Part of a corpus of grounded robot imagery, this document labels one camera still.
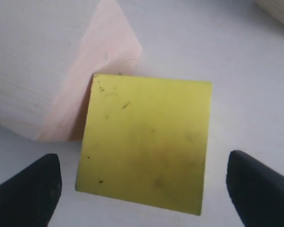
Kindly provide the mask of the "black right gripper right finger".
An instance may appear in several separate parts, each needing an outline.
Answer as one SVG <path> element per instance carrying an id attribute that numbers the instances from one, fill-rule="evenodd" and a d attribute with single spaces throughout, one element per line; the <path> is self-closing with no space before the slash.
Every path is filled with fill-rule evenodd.
<path id="1" fill-rule="evenodd" d="M 284 176 L 247 153 L 230 152 L 226 185 L 246 227 L 284 227 Z"/>

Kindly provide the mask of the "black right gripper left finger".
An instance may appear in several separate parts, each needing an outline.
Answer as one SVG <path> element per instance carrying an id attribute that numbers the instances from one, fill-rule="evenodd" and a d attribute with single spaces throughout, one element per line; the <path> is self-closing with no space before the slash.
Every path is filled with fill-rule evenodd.
<path id="1" fill-rule="evenodd" d="M 57 154 L 46 154 L 0 185 L 0 227 L 48 226 L 62 193 Z"/>

